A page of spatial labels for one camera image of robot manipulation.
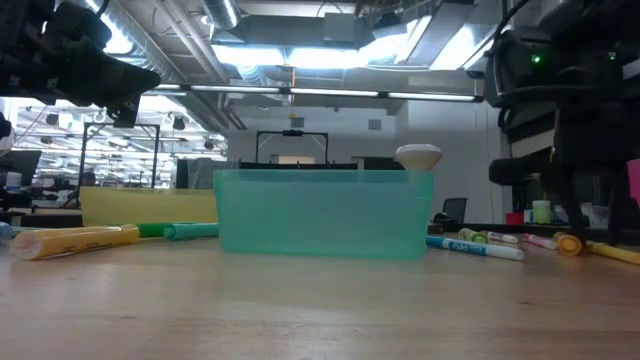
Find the teal thick marker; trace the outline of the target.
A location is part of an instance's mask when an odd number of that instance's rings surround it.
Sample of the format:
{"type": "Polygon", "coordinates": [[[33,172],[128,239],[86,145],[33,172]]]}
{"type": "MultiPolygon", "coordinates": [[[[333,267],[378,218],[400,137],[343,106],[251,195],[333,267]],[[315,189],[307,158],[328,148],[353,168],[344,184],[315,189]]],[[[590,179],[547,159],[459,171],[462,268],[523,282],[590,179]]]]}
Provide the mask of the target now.
{"type": "Polygon", "coordinates": [[[217,223],[172,223],[165,227],[163,236],[169,241],[183,241],[219,236],[217,223]]]}

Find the yellow translucent plastic bin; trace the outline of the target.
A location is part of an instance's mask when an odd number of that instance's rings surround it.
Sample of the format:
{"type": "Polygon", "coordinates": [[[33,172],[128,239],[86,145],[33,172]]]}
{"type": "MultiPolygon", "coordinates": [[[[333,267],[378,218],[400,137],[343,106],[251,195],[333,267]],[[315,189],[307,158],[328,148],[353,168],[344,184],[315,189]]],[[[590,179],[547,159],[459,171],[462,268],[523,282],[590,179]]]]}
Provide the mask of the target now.
{"type": "Polygon", "coordinates": [[[84,226],[218,220],[212,190],[86,187],[80,203],[84,226]]]}

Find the blue white thin marker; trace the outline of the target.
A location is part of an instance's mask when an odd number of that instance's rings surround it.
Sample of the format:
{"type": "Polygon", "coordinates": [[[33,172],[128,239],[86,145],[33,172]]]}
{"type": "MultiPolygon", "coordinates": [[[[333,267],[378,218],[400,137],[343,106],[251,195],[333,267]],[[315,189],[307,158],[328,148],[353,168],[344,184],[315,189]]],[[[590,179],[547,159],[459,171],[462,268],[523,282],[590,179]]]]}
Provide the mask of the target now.
{"type": "Polygon", "coordinates": [[[506,246],[482,244],[465,240],[456,240],[437,236],[427,236],[426,245],[445,250],[457,251],[472,255],[494,257],[499,259],[521,261],[524,259],[524,252],[517,248],[506,246]]]}

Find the black office chair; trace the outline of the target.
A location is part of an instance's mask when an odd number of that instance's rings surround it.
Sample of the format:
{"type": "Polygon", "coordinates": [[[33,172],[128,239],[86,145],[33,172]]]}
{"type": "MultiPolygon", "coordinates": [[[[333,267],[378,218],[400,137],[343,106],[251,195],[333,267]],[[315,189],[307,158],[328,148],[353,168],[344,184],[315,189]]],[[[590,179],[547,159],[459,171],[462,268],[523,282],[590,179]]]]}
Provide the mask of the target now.
{"type": "Polygon", "coordinates": [[[443,203],[442,212],[449,221],[463,223],[465,220],[467,198],[447,198],[443,203]]]}

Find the black overhead light bar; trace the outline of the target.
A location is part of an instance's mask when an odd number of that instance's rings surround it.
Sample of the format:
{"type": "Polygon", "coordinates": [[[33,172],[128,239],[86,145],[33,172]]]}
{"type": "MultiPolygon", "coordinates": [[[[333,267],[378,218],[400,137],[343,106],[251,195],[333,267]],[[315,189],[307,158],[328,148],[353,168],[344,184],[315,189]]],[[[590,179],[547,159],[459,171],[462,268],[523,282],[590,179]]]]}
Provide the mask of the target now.
{"type": "Polygon", "coordinates": [[[469,102],[483,101],[480,95],[462,95],[432,92],[399,92],[373,91],[331,88],[303,88],[303,87],[270,87],[270,86],[237,86],[237,85],[191,85],[191,84],[161,84],[149,91],[161,94],[182,94],[187,92],[219,92],[233,94],[258,95],[292,95],[292,96],[333,96],[371,99],[413,100],[413,101],[442,101],[469,102]]]}

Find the distant black rig frame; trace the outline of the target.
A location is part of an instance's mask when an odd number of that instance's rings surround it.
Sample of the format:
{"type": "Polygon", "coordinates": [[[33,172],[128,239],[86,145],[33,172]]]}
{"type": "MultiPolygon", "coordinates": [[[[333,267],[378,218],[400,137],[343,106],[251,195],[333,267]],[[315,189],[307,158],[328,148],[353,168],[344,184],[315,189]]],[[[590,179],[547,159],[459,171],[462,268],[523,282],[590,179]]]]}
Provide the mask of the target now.
{"type": "Polygon", "coordinates": [[[152,137],[154,140],[154,152],[153,152],[153,164],[152,164],[152,176],[151,176],[151,188],[156,188],[156,177],[157,177],[157,163],[158,163],[158,155],[160,148],[160,125],[157,124],[138,124],[138,123],[123,123],[123,122],[113,122],[113,123],[98,123],[98,122],[84,122],[83,123],[83,133],[82,133],[82,147],[80,154],[80,165],[79,165],[79,177],[78,183],[82,184],[84,167],[85,167],[85,158],[87,155],[87,144],[90,140],[89,138],[93,138],[96,134],[98,134],[102,129],[104,129],[107,125],[111,125],[114,128],[150,128],[155,130],[155,136],[152,137]],[[89,135],[89,129],[93,126],[97,126],[99,129],[93,134],[89,135]]]}
{"type": "Polygon", "coordinates": [[[330,161],[328,158],[329,152],[329,134],[326,132],[305,132],[302,130],[282,130],[282,131],[257,131],[255,137],[255,149],[254,149],[254,162],[244,162],[242,159],[237,161],[240,169],[302,169],[302,170],[357,170],[357,163],[336,163],[330,161]],[[275,164],[272,162],[260,163],[259,153],[262,146],[260,138],[262,135],[279,135],[282,137],[316,137],[320,136],[324,138],[324,162],[315,164],[303,164],[297,161],[291,164],[275,164]]]}

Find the green translucent plastic bin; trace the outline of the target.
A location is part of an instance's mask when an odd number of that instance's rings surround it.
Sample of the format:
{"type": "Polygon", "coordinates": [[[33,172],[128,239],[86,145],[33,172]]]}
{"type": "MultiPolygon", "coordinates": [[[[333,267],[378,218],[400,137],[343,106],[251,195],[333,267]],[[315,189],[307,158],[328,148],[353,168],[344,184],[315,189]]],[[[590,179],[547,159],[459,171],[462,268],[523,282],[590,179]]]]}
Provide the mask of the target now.
{"type": "Polygon", "coordinates": [[[407,170],[220,170],[228,252],[417,259],[426,251],[434,178],[407,170]]]}

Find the green white container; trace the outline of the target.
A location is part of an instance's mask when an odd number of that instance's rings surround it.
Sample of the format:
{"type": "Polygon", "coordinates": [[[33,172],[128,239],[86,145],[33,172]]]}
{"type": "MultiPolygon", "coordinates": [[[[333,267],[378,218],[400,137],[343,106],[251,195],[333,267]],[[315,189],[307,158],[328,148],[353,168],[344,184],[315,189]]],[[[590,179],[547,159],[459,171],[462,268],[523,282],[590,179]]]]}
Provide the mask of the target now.
{"type": "Polygon", "coordinates": [[[552,222],[551,202],[549,200],[534,200],[532,213],[535,224],[550,224],[552,222]]]}

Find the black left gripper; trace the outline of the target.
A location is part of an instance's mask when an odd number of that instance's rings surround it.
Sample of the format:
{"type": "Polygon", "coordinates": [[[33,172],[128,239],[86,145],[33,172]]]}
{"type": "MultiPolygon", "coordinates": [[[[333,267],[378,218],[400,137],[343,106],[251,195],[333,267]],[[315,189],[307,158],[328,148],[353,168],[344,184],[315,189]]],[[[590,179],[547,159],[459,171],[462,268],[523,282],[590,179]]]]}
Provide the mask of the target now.
{"type": "Polygon", "coordinates": [[[87,37],[54,33],[60,2],[0,0],[0,96],[95,105],[114,122],[135,124],[141,95],[160,75],[107,55],[87,37]]]}

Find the orange highlighter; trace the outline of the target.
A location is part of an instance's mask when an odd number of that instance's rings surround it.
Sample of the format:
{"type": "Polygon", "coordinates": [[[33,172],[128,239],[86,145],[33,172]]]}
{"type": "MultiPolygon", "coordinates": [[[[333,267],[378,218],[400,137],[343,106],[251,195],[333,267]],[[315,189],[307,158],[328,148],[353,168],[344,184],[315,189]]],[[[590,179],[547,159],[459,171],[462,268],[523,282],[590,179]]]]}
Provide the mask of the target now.
{"type": "Polygon", "coordinates": [[[557,245],[557,250],[568,256],[579,255],[584,250],[583,242],[574,235],[565,232],[556,232],[553,240],[557,245]]]}

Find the yellow-orange thick marker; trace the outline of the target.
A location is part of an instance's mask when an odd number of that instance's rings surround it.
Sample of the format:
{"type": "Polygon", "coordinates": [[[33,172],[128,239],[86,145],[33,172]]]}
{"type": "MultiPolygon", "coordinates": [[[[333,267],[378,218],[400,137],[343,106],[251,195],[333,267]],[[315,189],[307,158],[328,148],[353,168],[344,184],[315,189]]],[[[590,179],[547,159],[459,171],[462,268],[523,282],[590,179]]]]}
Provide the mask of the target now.
{"type": "Polygon", "coordinates": [[[28,230],[12,242],[12,252],[20,260],[34,261],[103,248],[132,245],[140,238],[136,225],[97,226],[66,229],[28,230]]]}

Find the green thick marker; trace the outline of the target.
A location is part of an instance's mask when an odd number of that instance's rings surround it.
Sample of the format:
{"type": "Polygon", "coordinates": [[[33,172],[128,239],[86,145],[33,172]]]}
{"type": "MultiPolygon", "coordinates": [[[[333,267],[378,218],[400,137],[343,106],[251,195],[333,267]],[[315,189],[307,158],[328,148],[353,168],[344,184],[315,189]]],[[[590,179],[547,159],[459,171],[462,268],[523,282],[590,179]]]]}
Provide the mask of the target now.
{"type": "MultiPolygon", "coordinates": [[[[155,238],[155,237],[165,237],[164,231],[165,228],[172,225],[194,225],[195,222],[178,222],[178,223],[141,223],[136,224],[139,230],[140,238],[155,238]]],[[[171,235],[170,237],[166,237],[169,240],[177,240],[177,235],[171,235]]]]}

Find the computer monitor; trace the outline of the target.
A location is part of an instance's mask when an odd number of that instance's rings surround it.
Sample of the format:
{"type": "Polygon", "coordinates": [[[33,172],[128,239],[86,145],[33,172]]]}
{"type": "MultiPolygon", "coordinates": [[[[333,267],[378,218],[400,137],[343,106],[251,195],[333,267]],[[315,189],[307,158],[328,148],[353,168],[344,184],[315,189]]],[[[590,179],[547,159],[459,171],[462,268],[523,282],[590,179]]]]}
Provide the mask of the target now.
{"type": "Polygon", "coordinates": [[[9,151],[0,156],[0,168],[22,175],[21,185],[32,184],[42,152],[40,150],[9,151]]]}

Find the light green highlighter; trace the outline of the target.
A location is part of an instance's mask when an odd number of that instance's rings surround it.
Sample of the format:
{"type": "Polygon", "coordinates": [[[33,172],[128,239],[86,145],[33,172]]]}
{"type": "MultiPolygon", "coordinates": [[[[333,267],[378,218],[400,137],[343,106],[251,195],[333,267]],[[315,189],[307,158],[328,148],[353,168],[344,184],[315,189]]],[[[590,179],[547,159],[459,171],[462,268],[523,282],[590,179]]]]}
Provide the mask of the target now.
{"type": "Polygon", "coordinates": [[[475,231],[469,228],[462,228],[458,235],[461,239],[474,243],[488,244],[489,239],[485,233],[475,231]]]}

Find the yellow highlighter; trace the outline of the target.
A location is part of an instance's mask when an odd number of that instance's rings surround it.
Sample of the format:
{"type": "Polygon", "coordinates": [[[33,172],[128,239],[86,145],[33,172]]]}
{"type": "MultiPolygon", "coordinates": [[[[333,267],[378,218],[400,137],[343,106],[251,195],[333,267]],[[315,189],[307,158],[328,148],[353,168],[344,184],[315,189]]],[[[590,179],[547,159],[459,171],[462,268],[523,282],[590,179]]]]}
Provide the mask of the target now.
{"type": "Polygon", "coordinates": [[[588,241],[586,249],[594,254],[640,266],[640,252],[634,252],[603,243],[588,241]]]}

